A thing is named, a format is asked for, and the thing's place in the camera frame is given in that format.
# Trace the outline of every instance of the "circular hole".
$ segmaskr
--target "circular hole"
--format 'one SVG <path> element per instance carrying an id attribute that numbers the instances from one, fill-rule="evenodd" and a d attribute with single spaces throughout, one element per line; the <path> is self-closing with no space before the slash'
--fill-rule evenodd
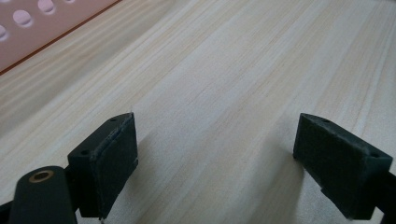
<path id="1" fill-rule="evenodd" d="M 51 170 L 40 171 L 30 176 L 29 181 L 31 183 L 40 183 L 50 179 L 52 176 L 53 176 L 53 171 Z"/>
<path id="2" fill-rule="evenodd" d="M 375 153 L 375 152 L 372 152 L 372 153 L 370 154 L 370 156 L 372 156 L 372 157 L 374 157 L 374 158 L 378 158 L 378 157 L 379 157 L 379 154 L 378 154 L 378 153 Z"/>
<path id="3" fill-rule="evenodd" d="M 40 173 L 40 174 L 34 175 L 33 179 L 34 180 L 40 180 L 40 179 L 46 178 L 49 175 L 50 175 L 49 173 Z"/>
<path id="4" fill-rule="evenodd" d="M 14 21 L 21 26 L 29 26 L 32 23 L 32 17 L 25 10 L 16 10 L 12 16 Z"/>
<path id="5" fill-rule="evenodd" d="M 38 0 L 37 6 L 44 13 L 51 13 L 55 9 L 55 5 L 53 5 L 51 0 Z"/>
<path id="6" fill-rule="evenodd" d="M 6 39 L 7 30 L 4 26 L 0 25 L 0 40 Z"/>
<path id="7" fill-rule="evenodd" d="M 83 150 L 83 151 L 81 151 L 81 155 L 86 156 L 86 155 L 88 155 L 88 154 L 90 154 L 90 151 L 89 151 L 89 150 Z"/>

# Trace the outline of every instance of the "light wood table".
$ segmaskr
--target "light wood table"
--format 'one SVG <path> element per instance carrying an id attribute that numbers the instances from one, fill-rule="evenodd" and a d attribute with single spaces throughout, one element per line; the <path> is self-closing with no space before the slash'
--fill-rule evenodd
<path id="1" fill-rule="evenodd" d="M 393 0 L 124 0 L 0 76 L 0 203 L 134 111 L 106 223 L 349 223 L 291 156 L 299 114 L 395 157 L 395 110 Z"/>

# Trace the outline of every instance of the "wood grain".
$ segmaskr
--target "wood grain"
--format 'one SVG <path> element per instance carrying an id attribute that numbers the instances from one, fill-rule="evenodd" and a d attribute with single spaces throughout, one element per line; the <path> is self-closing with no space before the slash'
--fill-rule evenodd
<path id="1" fill-rule="evenodd" d="M 349 223 L 291 156 L 299 114 L 395 157 L 395 62 L 395 1 L 121 1 L 0 76 L 0 203 L 134 111 L 106 223 Z"/>

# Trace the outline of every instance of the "screw hole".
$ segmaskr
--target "screw hole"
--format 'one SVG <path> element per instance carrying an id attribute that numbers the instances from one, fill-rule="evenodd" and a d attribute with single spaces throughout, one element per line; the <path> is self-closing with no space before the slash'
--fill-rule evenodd
<path id="1" fill-rule="evenodd" d="M 372 152 L 372 153 L 370 154 L 370 156 L 372 156 L 372 157 L 374 157 L 374 158 L 379 158 L 379 154 L 378 154 L 378 153 L 375 153 L 375 152 Z"/>
<path id="2" fill-rule="evenodd" d="M 40 171 L 30 176 L 29 181 L 31 183 L 40 183 L 50 179 L 52 176 L 53 176 L 53 171 L 51 170 Z"/>
<path id="3" fill-rule="evenodd" d="M 12 18 L 20 26 L 27 27 L 32 24 L 32 16 L 25 10 L 16 10 Z"/>
<path id="4" fill-rule="evenodd" d="M 55 5 L 53 5 L 52 0 L 38 0 L 38 8 L 44 13 L 50 14 L 54 11 Z"/>
<path id="5" fill-rule="evenodd" d="M 81 155 L 86 156 L 86 155 L 88 155 L 88 154 L 90 154 L 90 151 L 89 151 L 89 150 L 83 150 L 83 151 L 81 151 Z"/>
<path id="6" fill-rule="evenodd" d="M 4 26 L 0 25 L 0 41 L 5 40 L 7 37 L 7 30 Z"/>

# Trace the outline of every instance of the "white perforated panel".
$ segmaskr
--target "white perforated panel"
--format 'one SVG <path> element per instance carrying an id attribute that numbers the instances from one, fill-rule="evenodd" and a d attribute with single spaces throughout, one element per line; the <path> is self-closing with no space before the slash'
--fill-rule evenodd
<path id="1" fill-rule="evenodd" d="M 0 0 L 0 72 L 119 0 Z"/>

